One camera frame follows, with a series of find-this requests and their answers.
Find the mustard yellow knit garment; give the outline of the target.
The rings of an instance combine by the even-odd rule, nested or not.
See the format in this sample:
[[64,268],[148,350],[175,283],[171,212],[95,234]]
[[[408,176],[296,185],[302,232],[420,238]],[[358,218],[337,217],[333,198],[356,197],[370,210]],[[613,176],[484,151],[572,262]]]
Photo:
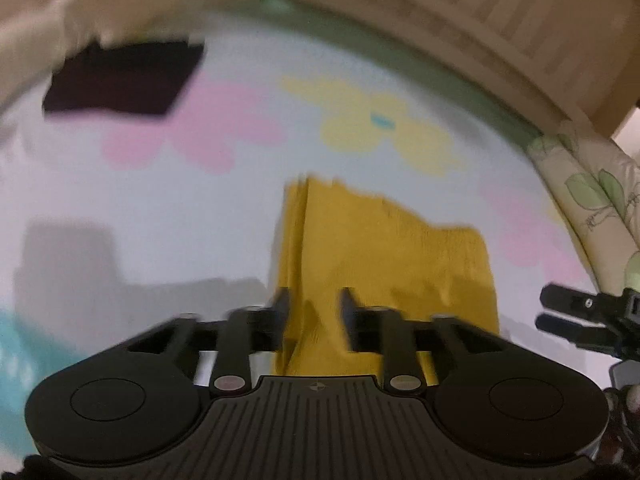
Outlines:
[[484,238],[469,226],[431,226],[381,195],[308,177],[285,188],[278,284],[290,293],[285,376],[379,375],[381,359],[348,348],[345,287],[367,307],[408,320],[452,314],[498,333],[497,294]]

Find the floral folded quilt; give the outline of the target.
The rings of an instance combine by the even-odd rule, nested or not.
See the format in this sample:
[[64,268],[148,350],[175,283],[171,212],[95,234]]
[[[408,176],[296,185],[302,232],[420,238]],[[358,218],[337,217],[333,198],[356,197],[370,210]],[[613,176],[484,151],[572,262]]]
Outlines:
[[527,154],[582,244],[598,289],[639,289],[639,165],[593,128],[566,120]]

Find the flower pattern bed blanket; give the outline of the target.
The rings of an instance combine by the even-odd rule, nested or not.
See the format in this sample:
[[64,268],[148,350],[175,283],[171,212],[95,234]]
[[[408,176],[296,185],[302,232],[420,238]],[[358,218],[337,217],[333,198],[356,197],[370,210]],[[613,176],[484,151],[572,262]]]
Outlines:
[[288,182],[313,174],[484,237],[504,336],[610,382],[536,330],[539,292],[592,289],[526,155],[537,130],[430,58],[286,0],[207,15],[161,122],[54,115],[37,80],[1,112],[1,465],[32,450],[41,378],[180,313],[221,318],[277,281]]

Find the dark maroon folded garment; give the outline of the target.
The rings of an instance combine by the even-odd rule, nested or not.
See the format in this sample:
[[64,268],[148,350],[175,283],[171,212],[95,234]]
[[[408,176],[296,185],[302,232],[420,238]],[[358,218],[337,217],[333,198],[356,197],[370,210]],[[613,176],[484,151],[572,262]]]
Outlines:
[[104,48],[94,42],[53,73],[47,114],[108,110],[163,117],[204,56],[204,44],[152,41]]

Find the cream wooden headboard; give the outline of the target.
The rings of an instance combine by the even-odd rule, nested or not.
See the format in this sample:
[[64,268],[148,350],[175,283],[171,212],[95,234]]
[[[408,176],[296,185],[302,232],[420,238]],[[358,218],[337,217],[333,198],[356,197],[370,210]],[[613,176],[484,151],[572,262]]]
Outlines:
[[639,0],[298,0],[454,68],[537,127],[610,136],[639,99]]

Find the beige pillow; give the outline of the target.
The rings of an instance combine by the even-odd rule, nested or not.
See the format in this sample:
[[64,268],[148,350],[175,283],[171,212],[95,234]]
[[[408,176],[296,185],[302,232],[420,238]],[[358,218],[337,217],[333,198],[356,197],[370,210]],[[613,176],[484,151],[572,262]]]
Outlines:
[[108,46],[142,32],[170,0],[51,0],[1,24],[1,101],[93,41]]

